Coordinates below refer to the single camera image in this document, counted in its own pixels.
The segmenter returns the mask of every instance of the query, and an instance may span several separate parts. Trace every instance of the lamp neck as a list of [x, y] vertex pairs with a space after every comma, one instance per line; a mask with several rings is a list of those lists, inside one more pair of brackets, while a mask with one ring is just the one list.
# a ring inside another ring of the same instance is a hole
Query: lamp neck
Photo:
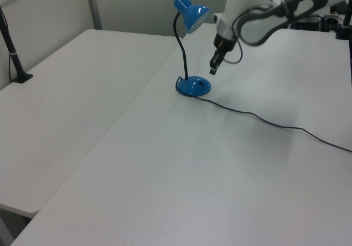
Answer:
[[185, 49], [182, 45], [182, 42], [178, 36], [178, 33], [177, 33], [177, 28], [176, 28], [176, 25], [177, 25], [177, 19], [178, 17], [181, 15], [180, 12], [177, 12], [177, 15], [174, 19], [174, 33], [175, 33], [175, 37], [178, 41], [178, 44], [180, 45], [181, 47], [181, 50], [182, 50], [182, 54], [183, 54], [183, 66], [184, 66], [184, 69], [185, 69], [185, 79], [188, 80], [188, 69], [187, 69], [187, 58], [186, 58], [186, 52], [185, 52]]

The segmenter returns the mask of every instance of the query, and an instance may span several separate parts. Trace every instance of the floor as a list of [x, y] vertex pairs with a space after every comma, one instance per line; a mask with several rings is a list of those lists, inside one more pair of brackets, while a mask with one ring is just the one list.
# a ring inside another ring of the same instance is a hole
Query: floor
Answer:
[[[9, 232], [11, 233], [14, 239], [18, 237], [18, 235], [24, 230], [24, 228], [31, 221], [30, 218], [27, 218], [9, 211], [5, 211], [5, 210], [0, 210], [0, 218], [3, 220], [4, 224], [7, 226]], [[0, 246], [9, 246], [9, 245], [6, 245], [5, 242], [0, 238]]]

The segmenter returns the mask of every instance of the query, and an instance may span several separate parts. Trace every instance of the black stand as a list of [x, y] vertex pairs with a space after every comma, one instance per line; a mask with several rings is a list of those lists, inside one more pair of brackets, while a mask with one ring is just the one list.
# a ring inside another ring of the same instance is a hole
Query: black stand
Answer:
[[348, 1], [345, 19], [343, 21], [342, 26], [337, 28], [336, 38], [338, 40], [350, 40], [352, 27], [350, 26], [352, 17], [352, 0]]
[[7, 23], [5, 21], [5, 17], [3, 15], [4, 13], [1, 10], [0, 7], [0, 30], [1, 34], [4, 38], [4, 41], [6, 43], [7, 49], [9, 51], [9, 55], [11, 56], [11, 59], [13, 61], [13, 64], [15, 65], [16, 71], [17, 71], [17, 78], [12, 80], [13, 82], [23, 84], [27, 80], [31, 79], [33, 77], [32, 74], [27, 74], [24, 72], [20, 59], [18, 58], [17, 51], [15, 49], [15, 46], [13, 45], [13, 42], [10, 37], [9, 29], [7, 26]]
[[176, 29], [177, 19], [178, 19], [178, 17], [179, 17], [180, 15], [181, 15], [181, 13], [180, 13], [180, 12], [177, 12], [177, 15], [176, 15], [176, 17], [175, 17], [175, 19], [174, 19], [174, 33], [175, 33], [175, 37], [176, 37], [176, 39], [177, 39], [177, 41], [178, 41], [178, 44], [180, 45], [181, 50], [182, 50], [182, 54], [183, 54], [183, 66], [184, 66], [184, 68], [185, 68], [185, 79], [188, 80], [188, 69], [187, 69], [186, 52], [185, 52], [185, 49], [184, 49], [184, 47], [183, 47], [183, 45], [182, 45], [182, 42], [180, 41], [180, 38], [179, 38], [179, 36], [178, 36], [178, 34], [177, 34], [177, 29]]

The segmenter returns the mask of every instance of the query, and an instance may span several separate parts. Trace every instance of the black power cord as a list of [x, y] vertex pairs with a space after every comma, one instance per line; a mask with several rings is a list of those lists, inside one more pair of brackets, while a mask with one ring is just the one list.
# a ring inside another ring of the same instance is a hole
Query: black power cord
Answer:
[[[6, 23], [6, 28], [7, 31], [9, 30], [9, 24], [7, 23], [7, 19], [5, 17], [5, 14], [3, 13], [2, 9], [0, 9], [0, 14], [2, 16], [2, 18], [4, 19], [5, 23]], [[10, 82], [12, 83], [12, 78], [11, 78], [11, 55], [9, 54], [9, 78], [10, 78]]]
[[317, 136], [315, 136], [314, 134], [308, 132], [308, 131], [307, 131], [306, 129], [304, 129], [304, 128], [278, 125], [278, 124], [272, 123], [272, 122], [270, 122], [270, 121], [267, 121], [267, 120], [261, 118], [260, 116], [258, 116], [257, 114], [254, 114], [254, 113], [252, 113], [252, 112], [234, 110], [233, 108], [224, 107], [224, 106], [222, 106], [222, 105], [220, 105], [220, 104], [218, 104], [218, 103], [216, 103], [216, 102], [214, 102], [214, 101], [208, 100], [208, 99], [202, 99], [202, 98], [197, 97], [197, 96], [186, 95], [184, 92], [182, 92], [182, 91], [177, 87], [177, 83], [178, 83], [180, 80], [182, 80], [182, 77], [179, 77], [179, 78], [177, 79], [175, 87], [176, 87], [176, 91], [179, 92], [179, 93], [182, 94], [182, 95], [185, 95], [185, 96], [188, 96], [188, 97], [193, 97], [193, 98], [198, 99], [198, 100], [201, 100], [201, 101], [209, 102], [209, 103], [214, 104], [214, 105], [216, 105], [216, 106], [218, 106], [218, 107], [220, 107], [220, 108], [223, 108], [223, 109], [225, 109], [225, 110], [229, 110], [229, 111], [236, 112], [236, 113], [249, 114], [249, 115], [255, 116], [256, 118], [260, 119], [261, 121], [263, 121], [263, 122], [265, 122], [265, 123], [267, 123], [267, 124], [273, 125], [273, 126], [275, 126], [275, 127], [278, 127], [278, 128], [302, 130], [303, 132], [305, 132], [305, 133], [311, 135], [311, 136], [314, 137], [315, 139], [317, 139], [317, 140], [319, 140], [319, 141], [321, 141], [321, 142], [323, 142], [323, 143], [325, 143], [325, 144], [327, 144], [327, 145], [330, 145], [330, 146], [339, 148], [339, 149], [344, 150], [344, 151], [347, 151], [347, 152], [352, 152], [352, 150], [349, 150], [349, 149], [346, 149], [346, 148], [337, 146], [337, 145], [335, 145], [335, 144], [329, 143], [329, 142], [327, 142], [327, 141], [324, 141], [324, 140], [318, 138]]

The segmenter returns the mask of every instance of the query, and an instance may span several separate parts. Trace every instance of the lamp base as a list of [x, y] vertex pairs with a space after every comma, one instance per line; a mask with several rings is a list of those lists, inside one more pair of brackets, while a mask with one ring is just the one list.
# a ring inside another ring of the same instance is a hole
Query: lamp base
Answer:
[[200, 76], [190, 76], [177, 83], [177, 92], [184, 96], [202, 96], [211, 90], [210, 82]]

